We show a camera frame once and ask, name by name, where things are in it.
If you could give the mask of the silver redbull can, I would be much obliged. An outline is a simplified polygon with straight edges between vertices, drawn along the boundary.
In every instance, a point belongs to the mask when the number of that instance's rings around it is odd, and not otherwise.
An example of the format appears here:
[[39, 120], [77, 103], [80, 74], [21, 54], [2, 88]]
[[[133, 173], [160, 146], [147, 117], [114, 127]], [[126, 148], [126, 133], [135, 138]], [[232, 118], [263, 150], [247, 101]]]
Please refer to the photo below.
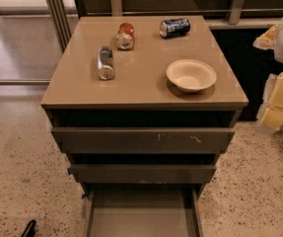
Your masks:
[[102, 80], [111, 80], [115, 71], [113, 68], [112, 49], [108, 46], [101, 46], [98, 53], [98, 73]]

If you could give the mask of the blue pepsi can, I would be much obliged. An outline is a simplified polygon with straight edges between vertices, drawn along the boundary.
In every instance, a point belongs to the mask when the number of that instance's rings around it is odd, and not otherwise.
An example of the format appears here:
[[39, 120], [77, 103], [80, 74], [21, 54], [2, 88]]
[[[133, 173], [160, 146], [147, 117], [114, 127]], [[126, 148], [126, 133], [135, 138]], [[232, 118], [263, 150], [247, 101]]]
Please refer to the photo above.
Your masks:
[[160, 36], [163, 39], [185, 36], [190, 28], [191, 22], [187, 18], [164, 20], [160, 24]]

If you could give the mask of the grey drawer cabinet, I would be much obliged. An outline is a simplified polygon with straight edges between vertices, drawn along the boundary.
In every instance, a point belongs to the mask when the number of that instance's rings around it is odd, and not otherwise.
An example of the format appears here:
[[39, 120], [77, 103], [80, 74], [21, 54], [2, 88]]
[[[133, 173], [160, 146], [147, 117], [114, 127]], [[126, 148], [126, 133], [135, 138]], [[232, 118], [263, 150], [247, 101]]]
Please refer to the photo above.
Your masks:
[[[41, 101], [52, 129], [89, 128], [231, 128], [248, 103], [239, 81], [218, 43], [200, 16], [190, 19], [191, 30], [181, 38], [162, 39], [161, 17], [83, 17], [80, 19]], [[129, 51], [116, 48], [120, 24], [135, 29]], [[101, 46], [113, 49], [115, 77], [98, 76]], [[168, 66], [181, 59], [210, 65], [217, 75], [213, 86], [188, 94], [166, 76]], [[72, 165], [213, 165], [221, 153], [105, 154], [70, 153]], [[80, 183], [85, 192], [118, 185], [133, 188], [159, 185], [203, 191], [203, 184]]]

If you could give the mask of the orange soda can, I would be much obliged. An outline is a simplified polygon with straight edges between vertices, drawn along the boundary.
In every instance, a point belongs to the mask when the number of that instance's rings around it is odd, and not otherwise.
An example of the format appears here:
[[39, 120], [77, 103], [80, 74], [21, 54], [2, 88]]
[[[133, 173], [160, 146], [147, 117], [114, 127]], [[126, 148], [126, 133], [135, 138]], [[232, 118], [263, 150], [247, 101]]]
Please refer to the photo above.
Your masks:
[[134, 46], [134, 27], [129, 23], [122, 23], [116, 34], [118, 49], [129, 50]]

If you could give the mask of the grey bottom drawer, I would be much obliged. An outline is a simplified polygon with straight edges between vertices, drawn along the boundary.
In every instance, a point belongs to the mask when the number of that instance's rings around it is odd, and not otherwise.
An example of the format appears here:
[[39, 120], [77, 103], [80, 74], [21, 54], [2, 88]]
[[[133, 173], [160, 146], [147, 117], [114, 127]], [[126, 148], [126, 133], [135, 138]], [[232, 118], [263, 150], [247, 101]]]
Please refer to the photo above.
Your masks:
[[83, 237], [204, 237], [193, 189], [96, 189]]

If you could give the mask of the grey drawer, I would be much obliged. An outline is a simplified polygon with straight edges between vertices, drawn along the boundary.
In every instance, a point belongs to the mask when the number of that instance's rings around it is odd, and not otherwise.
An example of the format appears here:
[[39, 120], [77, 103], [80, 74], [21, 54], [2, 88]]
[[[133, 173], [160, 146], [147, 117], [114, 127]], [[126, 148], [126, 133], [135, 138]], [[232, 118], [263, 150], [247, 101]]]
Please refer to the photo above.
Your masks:
[[193, 154], [225, 151], [231, 128], [55, 127], [62, 152], [105, 154]]
[[96, 189], [83, 237], [204, 237], [193, 189]]
[[96, 184], [203, 184], [211, 181], [213, 165], [90, 165], [70, 171], [79, 183]]

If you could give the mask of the grey top drawer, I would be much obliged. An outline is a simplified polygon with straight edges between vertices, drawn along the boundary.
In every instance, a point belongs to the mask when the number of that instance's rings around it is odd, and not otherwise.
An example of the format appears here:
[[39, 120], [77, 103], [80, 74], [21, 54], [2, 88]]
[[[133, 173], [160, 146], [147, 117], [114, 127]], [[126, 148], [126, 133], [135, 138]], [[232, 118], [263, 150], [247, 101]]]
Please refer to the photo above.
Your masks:
[[62, 152], [105, 154], [193, 154], [225, 151], [231, 128], [55, 127]]

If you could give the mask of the grey middle drawer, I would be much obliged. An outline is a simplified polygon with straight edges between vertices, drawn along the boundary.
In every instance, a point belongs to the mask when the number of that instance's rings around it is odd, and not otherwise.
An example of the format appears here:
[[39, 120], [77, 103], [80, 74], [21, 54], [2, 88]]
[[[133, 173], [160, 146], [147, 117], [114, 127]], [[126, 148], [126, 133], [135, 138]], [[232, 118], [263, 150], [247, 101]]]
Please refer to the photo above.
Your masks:
[[96, 184], [203, 184], [211, 181], [213, 165], [90, 165], [70, 171], [79, 183]]

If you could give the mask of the wooden counter with brackets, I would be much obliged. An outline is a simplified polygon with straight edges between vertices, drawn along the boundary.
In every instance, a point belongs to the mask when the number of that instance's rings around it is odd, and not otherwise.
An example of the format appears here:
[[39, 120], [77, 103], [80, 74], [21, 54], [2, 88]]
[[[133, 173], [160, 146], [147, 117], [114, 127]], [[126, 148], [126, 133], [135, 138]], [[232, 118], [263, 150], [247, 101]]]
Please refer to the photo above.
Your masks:
[[283, 0], [75, 0], [81, 16], [202, 16], [213, 29], [268, 28]]

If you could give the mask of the white paper bowl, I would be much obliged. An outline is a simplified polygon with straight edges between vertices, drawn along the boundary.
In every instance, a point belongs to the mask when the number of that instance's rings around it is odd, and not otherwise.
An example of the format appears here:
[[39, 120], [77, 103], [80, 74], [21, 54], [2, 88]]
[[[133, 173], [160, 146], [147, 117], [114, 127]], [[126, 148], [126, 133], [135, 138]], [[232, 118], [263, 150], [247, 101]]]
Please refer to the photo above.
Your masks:
[[201, 61], [182, 59], [171, 63], [167, 78], [184, 92], [198, 92], [213, 86], [217, 80], [214, 69]]

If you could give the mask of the black object on floor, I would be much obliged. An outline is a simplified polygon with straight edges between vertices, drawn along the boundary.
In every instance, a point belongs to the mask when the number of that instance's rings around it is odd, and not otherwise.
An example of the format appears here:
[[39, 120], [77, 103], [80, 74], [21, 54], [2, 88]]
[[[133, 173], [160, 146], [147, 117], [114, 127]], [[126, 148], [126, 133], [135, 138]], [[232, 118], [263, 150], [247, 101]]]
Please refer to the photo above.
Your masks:
[[36, 221], [33, 219], [27, 224], [25, 230], [21, 234], [21, 237], [35, 237], [35, 227]]

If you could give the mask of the metal frame post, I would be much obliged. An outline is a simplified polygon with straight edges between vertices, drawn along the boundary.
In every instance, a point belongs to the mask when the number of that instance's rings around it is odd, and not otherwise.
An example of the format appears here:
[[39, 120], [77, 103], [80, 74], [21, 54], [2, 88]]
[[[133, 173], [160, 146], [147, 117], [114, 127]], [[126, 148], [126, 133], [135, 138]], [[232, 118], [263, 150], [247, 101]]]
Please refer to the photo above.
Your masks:
[[71, 31], [65, 13], [63, 0], [46, 0], [46, 3], [55, 27], [61, 51], [64, 51], [70, 41]]

